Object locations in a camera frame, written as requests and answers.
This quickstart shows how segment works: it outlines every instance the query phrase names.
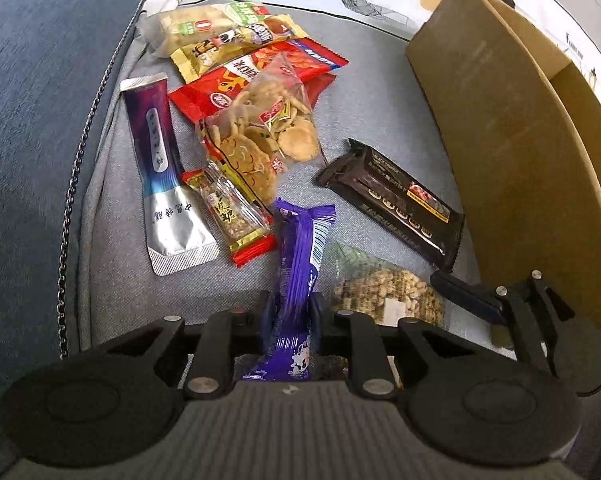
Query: chocolate bar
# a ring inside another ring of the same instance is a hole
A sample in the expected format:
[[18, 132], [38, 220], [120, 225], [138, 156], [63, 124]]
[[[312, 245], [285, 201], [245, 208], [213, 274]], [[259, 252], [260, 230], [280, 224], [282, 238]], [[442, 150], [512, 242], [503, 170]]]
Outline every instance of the chocolate bar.
[[372, 147], [349, 139], [350, 151], [319, 174], [328, 187], [441, 270], [456, 260], [465, 215], [457, 213]]

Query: round black pad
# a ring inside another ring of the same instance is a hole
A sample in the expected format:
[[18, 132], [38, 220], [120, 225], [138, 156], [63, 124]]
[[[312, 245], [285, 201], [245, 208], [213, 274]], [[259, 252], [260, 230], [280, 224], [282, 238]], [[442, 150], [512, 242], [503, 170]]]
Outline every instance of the round black pad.
[[441, 359], [417, 384], [407, 416], [429, 443], [463, 462], [525, 466], [567, 446], [578, 398], [556, 378], [508, 359]]
[[7, 436], [28, 459], [88, 467], [129, 458], [175, 419], [170, 388], [139, 358], [104, 354], [20, 379], [1, 400]]
[[564, 321], [551, 362], [556, 376], [579, 396], [601, 389], [601, 332], [580, 319]]

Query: brown cardboard flap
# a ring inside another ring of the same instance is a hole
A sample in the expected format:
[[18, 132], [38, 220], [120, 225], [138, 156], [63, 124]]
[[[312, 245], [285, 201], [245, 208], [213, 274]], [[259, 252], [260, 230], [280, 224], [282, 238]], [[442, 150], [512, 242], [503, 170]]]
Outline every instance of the brown cardboard flap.
[[601, 327], [601, 186], [545, 75], [570, 63], [561, 68], [557, 48], [508, 16], [523, 41], [497, 10], [491, 0], [442, 0], [407, 56], [441, 130], [483, 282], [540, 269]]
[[505, 20], [514, 34], [521, 40], [543, 70], [547, 79], [552, 79], [556, 74], [570, 64], [571, 59], [561, 52], [552, 41], [538, 28], [534, 27], [526, 18], [521, 16], [512, 7], [501, 0], [487, 0], [494, 10]]
[[601, 104], [573, 63], [550, 82], [578, 130], [601, 186]]

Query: blue fabric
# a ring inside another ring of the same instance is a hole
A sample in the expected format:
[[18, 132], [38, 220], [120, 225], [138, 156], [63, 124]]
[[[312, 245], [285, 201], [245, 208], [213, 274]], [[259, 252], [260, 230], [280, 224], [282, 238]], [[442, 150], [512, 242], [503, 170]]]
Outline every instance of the blue fabric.
[[[64, 194], [94, 94], [138, 1], [0, 0], [0, 393], [58, 359]], [[106, 95], [101, 108], [107, 101]], [[83, 185], [103, 113], [85, 157]], [[80, 200], [72, 218], [74, 255], [78, 224]], [[71, 279], [75, 256], [70, 264]], [[70, 291], [70, 314], [73, 302]], [[13, 459], [0, 434], [0, 472]]]

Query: snack package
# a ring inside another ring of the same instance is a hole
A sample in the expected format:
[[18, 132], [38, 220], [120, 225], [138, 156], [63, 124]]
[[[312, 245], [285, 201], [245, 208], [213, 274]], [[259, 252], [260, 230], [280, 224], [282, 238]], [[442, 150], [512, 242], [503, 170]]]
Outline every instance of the snack package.
[[218, 257], [218, 245], [196, 207], [194, 192], [180, 180], [176, 137], [167, 99], [167, 75], [120, 83], [143, 184], [149, 259], [165, 276]]
[[208, 40], [182, 46], [172, 53], [171, 58], [184, 81], [191, 83], [208, 70], [262, 46], [306, 36], [289, 14], [278, 14], [258, 23], [230, 28]]
[[441, 270], [456, 261], [465, 215], [457, 213], [389, 158], [354, 139], [317, 177]]
[[276, 197], [279, 173], [321, 151], [305, 87], [284, 54], [199, 129], [210, 155], [240, 173], [266, 204]]
[[285, 53], [290, 66], [305, 83], [308, 95], [312, 93], [310, 89], [315, 88], [313, 85], [317, 86], [315, 99], [312, 100], [310, 96], [312, 107], [318, 94], [327, 88], [333, 79], [315, 78], [348, 62], [344, 57], [309, 38], [286, 40], [264, 46], [215, 68], [200, 79], [171, 92], [169, 97], [190, 121], [196, 123], [231, 105], [242, 89], [281, 52]]
[[276, 247], [268, 219], [242, 196], [213, 160], [208, 160], [203, 170], [184, 173], [183, 181], [200, 192], [225, 234], [237, 267]]
[[306, 209], [278, 199], [285, 226], [280, 248], [280, 311], [270, 351], [244, 379], [303, 381], [309, 379], [308, 299], [321, 270], [327, 233], [336, 207]]
[[369, 314], [376, 323], [386, 326], [398, 326], [402, 317], [417, 317], [443, 327], [443, 302], [410, 270], [340, 243], [330, 245], [329, 257], [337, 269], [334, 310]]
[[237, 25], [262, 22], [269, 16], [269, 11], [256, 2], [184, 6], [141, 16], [137, 27], [156, 56], [169, 57], [182, 46], [208, 40]]

